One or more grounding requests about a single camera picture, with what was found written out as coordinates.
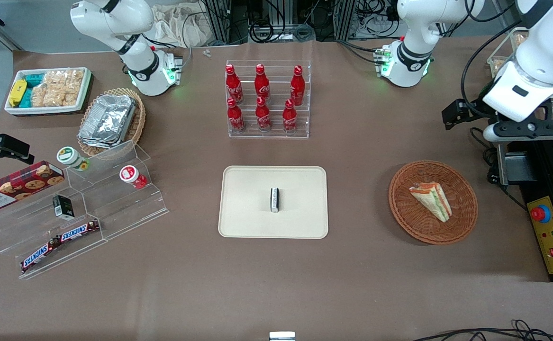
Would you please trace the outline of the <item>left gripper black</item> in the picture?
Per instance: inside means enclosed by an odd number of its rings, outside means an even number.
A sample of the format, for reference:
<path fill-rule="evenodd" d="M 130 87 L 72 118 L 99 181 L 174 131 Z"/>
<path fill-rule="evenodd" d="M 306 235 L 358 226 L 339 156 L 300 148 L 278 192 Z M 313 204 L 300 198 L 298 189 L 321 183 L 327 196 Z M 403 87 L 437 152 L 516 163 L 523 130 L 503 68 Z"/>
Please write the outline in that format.
<path fill-rule="evenodd" d="M 455 100 L 456 109 L 444 109 L 442 111 L 442 120 L 446 130 L 451 130 L 459 122 L 472 122 L 477 119 L 488 119 L 495 121 L 496 114 L 488 109 L 481 99 L 467 101 L 464 99 Z"/>

